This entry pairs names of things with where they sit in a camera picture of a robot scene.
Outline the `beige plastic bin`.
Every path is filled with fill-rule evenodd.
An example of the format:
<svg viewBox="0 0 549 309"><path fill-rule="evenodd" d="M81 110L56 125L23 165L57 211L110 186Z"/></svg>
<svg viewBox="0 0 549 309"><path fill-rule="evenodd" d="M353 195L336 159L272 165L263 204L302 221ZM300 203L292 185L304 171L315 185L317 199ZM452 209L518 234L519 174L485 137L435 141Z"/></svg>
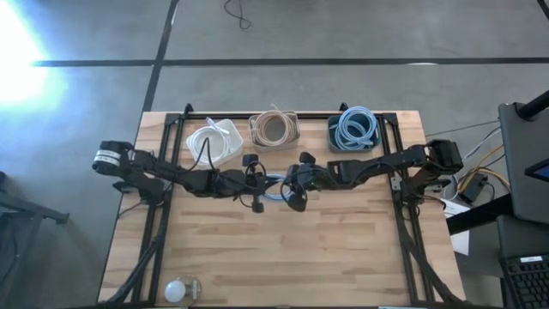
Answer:
<svg viewBox="0 0 549 309"><path fill-rule="evenodd" d="M258 152L296 148L300 138L299 119L293 111L270 110L249 118L252 146Z"/></svg>

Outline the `white plastic bin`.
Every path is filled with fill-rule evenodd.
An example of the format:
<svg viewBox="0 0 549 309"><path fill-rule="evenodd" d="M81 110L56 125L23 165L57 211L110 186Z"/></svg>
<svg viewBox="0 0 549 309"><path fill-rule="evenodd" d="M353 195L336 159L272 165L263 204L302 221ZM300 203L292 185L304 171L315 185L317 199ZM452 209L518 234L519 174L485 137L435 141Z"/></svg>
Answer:
<svg viewBox="0 0 549 309"><path fill-rule="evenodd" d="M232 120L215 122L206 118L206 121L207 126L193 132L185 141L198 167L218 167L241 154L244 139Z"/></svg>

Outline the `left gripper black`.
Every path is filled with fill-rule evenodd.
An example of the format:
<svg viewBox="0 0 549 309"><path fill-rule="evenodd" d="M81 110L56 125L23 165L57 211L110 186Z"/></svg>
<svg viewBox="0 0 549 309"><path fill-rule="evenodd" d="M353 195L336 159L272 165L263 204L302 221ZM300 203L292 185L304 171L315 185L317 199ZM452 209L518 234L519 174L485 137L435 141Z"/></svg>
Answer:
<svg viewBox="0 0 549 309"><path fill-rule="evenodd" d="M245 154L242 157L243 167L255 167L258 164L259 156L257 154ZM247 175L241 170L225 170L216 174L214 192L218 198L252 195L257 192L256 180L254 176ZM253 202L251 208L256 214L264 212L261 202Z"/></svg>

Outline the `white paper sheet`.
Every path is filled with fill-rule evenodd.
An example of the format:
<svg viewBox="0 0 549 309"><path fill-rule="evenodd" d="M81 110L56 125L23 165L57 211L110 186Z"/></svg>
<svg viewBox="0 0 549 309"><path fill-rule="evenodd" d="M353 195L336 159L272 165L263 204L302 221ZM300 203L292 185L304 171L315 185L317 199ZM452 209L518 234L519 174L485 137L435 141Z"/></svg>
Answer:
<svg viewBox="0 0 549 309"><path fill-rule="evenodd" d="M444 215L450 218L468 210L468 207L454 203L450 200L442 199L445 204ZM450 236L453 250L456 253L467 256L469 253L469 231L453 234Z"/></svg>

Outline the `black power box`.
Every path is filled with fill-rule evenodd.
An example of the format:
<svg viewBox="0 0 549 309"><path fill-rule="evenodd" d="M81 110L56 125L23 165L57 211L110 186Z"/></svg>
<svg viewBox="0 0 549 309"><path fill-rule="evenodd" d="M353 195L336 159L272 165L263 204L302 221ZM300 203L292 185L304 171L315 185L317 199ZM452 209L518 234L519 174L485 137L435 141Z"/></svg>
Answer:
<svg viewBox="0 0 549 309"><path fill-rule="evenodd" d="M482 173L476 173L470 181L463 186L458 197L465 203L473 203L488 184L488 177Z"/></svg>

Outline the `blue plastic bin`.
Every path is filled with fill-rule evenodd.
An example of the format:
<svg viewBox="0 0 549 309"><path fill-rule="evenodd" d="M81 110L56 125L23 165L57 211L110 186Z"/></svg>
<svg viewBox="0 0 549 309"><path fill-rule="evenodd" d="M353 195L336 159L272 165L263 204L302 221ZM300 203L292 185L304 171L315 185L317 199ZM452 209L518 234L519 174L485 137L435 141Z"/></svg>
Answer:
<svg viewBox="0 0 549 309"><path fill-rule="evenodd" d="M374 115L355 113L328 119L329 148L334 153L364 153L380 142L379 121Z"/></svg>

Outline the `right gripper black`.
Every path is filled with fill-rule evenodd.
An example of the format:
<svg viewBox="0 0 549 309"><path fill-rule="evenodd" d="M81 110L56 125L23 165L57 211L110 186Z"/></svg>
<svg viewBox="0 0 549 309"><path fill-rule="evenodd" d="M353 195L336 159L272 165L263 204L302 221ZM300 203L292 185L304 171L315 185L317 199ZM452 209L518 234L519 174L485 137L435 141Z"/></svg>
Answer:
<svg viewBox="0 0 549 309"><path fill-rule="evenodd" d="M295 189L303 187L308 191L319 191L329 184L328 171L320 166L314 165L316 158L308 153L301 152L299 162L302 164L291 165L287 170L286 184ZM305 212L307 198L305 195L292 194L287 199L287 205L294 211Z"/></svg>

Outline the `black metal stand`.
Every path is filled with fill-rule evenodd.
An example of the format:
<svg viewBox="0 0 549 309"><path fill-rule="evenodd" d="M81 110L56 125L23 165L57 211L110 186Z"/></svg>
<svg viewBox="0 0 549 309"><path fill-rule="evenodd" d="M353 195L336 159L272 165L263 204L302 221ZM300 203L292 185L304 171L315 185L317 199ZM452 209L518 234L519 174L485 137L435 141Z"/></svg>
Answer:
<svg viewBox="0 0 549 309"><path fill-rule="evenodd" d="M22 260L32 247L44 219L57 224L69 214L10 195L5 189L7 176L0 171L0 309L4 309L16 281Z"/></svg>

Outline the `black keyboard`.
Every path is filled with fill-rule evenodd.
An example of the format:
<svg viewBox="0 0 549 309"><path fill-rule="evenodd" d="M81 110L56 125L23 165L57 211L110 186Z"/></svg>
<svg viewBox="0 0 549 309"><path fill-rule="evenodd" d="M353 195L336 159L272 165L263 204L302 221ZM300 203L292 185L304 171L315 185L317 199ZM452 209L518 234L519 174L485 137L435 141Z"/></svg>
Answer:
<svg viewBox="0 0 549 309"><path fill-rule="evenodd" d="M549 309L549 254L500 259L517 309Z"/></svg>

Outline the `tablet with blue screen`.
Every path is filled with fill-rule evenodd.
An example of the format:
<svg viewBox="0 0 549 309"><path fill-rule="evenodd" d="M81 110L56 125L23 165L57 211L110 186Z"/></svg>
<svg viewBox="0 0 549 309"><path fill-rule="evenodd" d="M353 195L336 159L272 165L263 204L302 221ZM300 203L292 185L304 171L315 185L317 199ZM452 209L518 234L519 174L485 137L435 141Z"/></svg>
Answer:
<svg viewBox="0 0 549 309"><path fill-rule="evenodd" d="M549 158L527 167L524 174L533 179L549 182Z"/></svg>

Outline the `black pole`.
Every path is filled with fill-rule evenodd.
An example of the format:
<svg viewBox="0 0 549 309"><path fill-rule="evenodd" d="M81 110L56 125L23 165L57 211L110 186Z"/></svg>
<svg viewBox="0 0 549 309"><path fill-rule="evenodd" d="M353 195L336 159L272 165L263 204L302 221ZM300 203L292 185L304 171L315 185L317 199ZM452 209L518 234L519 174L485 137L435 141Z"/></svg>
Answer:
<svg viewBox="0 0 549 309"><path fill-rule="evenodd" d="M527 104L516 103L516 114L519 118L533 121L539 113L549 107L549 90L540 94Z"/></svg>

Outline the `black cart bar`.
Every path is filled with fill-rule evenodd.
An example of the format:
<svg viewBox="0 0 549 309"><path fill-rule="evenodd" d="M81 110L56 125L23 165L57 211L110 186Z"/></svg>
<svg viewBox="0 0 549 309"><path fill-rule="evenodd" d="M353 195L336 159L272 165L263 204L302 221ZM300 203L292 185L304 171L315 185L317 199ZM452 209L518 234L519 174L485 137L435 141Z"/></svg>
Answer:
<svg viewBox="0 0 549 309"><path fill-rule="evenodd" d="M500 215L513 216L510 194L498 197L488 203L468 209L446 220L449 234L454 235L494 222Z"/></svg>

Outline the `white dome on clear base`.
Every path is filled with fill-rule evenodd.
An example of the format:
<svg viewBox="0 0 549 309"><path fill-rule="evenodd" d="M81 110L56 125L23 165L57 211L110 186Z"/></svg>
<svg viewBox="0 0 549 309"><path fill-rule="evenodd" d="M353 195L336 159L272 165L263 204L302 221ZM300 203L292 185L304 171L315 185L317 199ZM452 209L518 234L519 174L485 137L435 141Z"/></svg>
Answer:
<svg viewBox="0 0 549 309"><path fill-rule="evenodd" d="M202 285L196 277L184 276L169 282L164 296L167 302L178 306L193 306L199 301Z"/></svg>

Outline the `grey cart panel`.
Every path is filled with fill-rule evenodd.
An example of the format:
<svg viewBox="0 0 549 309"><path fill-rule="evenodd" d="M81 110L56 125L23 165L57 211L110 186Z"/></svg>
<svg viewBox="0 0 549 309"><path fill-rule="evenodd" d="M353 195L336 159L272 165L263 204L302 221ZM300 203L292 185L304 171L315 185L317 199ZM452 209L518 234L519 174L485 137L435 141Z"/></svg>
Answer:
<svg viewBox="0 0 549 309"><path fill-rule="evenodd" d="M531 121L517 115L514 105L498 107L514 215L524 221L549 224L549 180L526 170L549 160L549 109Z"/></svg>

